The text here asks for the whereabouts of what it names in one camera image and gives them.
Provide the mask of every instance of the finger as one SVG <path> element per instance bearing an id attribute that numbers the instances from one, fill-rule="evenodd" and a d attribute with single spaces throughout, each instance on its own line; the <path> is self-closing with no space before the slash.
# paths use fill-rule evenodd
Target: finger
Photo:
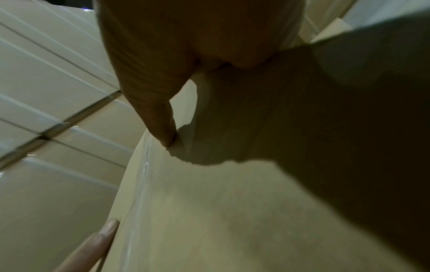
<path id="1" fill-rule="evenodd" d="M 88 237 L 54 272 L 89 272 L 107 252 L 119 221 L 110 219 L 98 233 Z"/>
<path id="2" fill-rule="evenodd" d="M 171 20 L 151 14 L 135 18 L 113 5 L 102 3 L 99 25 L 121 91 L 149 132 L 168 147 L 176 135 L 169 100 L 193 74 L 196 57 Z"/>

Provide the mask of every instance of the fingernail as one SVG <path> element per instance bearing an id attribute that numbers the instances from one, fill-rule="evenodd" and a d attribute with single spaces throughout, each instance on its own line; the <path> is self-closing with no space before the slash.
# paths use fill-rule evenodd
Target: fingernail
<path id="1" fill-rule="evenodd" d="M 99 231 L 99 234 L 102 235 L 109 235 L 112 231 L 115 230 L 116 225 L 118 224 L 118 220 L 115 218 L 109 219 L 106 224 L 102 227 L 102 229 Z"/>

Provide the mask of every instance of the hand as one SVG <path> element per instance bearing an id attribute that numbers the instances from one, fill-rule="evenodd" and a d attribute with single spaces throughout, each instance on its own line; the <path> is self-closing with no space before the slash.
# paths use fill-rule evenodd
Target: hand
<path id="1" fill-rule="evenodd" d="M 121 91 L 168 147 L 176 135 L 169 100 L 185 82 L 223 63 L 251 68 L 288 48 L 304 0 L 99 0 L 98 8 Z"/>
<path id="2" fill-rule="evenodd" d="M 119 226 L 117 219 L 110 219 L 98 233 L 88 237 L 54 272 L 89 272 L 111 245 Z"/>

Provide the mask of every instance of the skin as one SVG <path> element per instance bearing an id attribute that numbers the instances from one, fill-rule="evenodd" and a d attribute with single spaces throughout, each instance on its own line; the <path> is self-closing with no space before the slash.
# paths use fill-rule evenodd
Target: skin
<path id="1" fill-rule="evenodd" d="M 120 87 L 163 146 L 175 138 L 169 100 L 196 73 L 252 68 L 286 49 L 303 0 L 100 0 L 103 42 Z"/>
<path id="2" fill-rule="evenodd" d="M 117 219 L 108 220 L 98 233 L 89 236 L 53 272 L 89 272 L 108 252 L 119 224 Z"/>

